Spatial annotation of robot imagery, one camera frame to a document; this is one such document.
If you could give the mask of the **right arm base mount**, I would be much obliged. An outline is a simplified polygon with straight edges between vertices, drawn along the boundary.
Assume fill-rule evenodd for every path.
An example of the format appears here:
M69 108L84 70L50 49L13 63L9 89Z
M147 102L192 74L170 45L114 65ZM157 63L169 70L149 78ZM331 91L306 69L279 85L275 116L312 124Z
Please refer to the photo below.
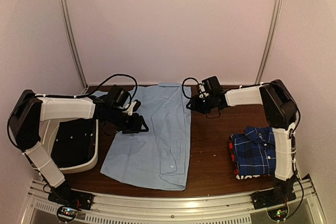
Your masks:
M291 183L277 183L272 189L256 191L251 194L254 209L267 210L272 221L281 222L289 217L288 202L295 200L296 194Z

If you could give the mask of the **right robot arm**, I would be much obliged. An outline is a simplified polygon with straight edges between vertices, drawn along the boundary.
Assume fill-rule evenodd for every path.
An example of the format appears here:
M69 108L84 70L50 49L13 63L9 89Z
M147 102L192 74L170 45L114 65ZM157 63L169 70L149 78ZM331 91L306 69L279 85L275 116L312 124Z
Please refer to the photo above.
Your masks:
M212 109L221 111L240 105L262 105L268 125L275 137L277 183L289 184L296 173L295 132L300 123L299 108L286 88L276 79L271 82L223 89L216 76L207 78L196 86L195 95L187 95L186 108L204 115Z

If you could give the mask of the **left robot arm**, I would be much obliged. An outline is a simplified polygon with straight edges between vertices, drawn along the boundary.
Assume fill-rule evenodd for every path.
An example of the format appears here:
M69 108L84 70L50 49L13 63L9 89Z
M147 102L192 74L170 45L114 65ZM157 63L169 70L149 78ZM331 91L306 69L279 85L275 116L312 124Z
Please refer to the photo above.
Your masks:
M112 123L123 134L148 132L141 106L119 86L109 92L46 95L25 90L7 122L10 141L27 157L64 205L75 192L64 185L66 174L81 173L98 162L99 123Z

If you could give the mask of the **light blue long sleeve shirt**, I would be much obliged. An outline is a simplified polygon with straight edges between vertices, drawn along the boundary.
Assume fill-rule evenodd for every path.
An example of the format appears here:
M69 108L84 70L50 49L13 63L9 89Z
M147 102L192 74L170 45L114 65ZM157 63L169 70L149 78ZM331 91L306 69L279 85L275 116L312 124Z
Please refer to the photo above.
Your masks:
M186 188L191 149L191 111L186 96L191 88L177 83L131 90L141 102L138 113L148 132L117 133L101 167L101 174L142 188Z

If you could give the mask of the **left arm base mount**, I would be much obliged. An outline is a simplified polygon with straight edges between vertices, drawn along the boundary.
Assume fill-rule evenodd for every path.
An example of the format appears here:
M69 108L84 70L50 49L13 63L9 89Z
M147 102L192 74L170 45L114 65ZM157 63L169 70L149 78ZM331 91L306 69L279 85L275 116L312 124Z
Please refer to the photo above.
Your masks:
M94 195L71 189L69 186L50 188L48 200L59 204L56 217L60 222L74 221L82 210L90 210Z

